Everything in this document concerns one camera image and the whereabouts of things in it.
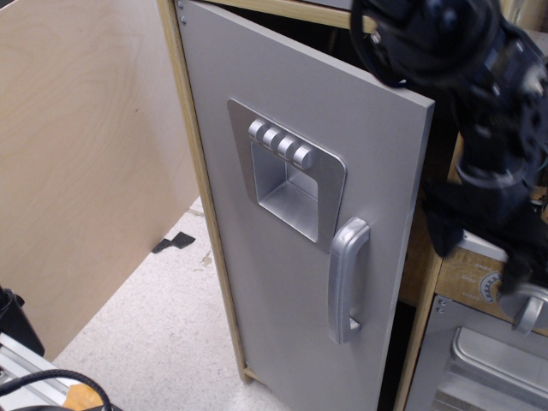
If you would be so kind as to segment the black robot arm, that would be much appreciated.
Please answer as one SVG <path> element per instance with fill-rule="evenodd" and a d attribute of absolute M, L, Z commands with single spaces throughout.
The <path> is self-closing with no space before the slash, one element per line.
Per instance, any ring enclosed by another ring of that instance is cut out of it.
<path fill-rule="evenodd" d="M 431 87 L 451 100 L 464 146 L 459 183 L 430 183 L 433 247 L 470 232 L 508 256 L 501 290 L 547 284 L 547 225 L 531 201 L 547 156 L 547 59 L 496 1 L 355 1 L 350 35 L 386 86 Z"/>

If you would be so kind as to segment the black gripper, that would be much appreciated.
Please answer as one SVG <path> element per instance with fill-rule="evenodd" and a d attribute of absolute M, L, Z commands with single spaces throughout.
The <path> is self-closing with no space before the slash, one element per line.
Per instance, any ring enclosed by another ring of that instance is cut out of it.
<path fill-rule="evenodd" d="M 432 245 L 447 257 L 469 231 L 502 248 L 504 264 L 501 295 L 513 294 L 529 283 L 533 261 L 539 256 L 539 215 L 530 203 L 536 168 L 524 162 L 516 173 L 505 172 L 493 181 L 460 170 L 462 183 L 428 182 L 423 209 Z"/>

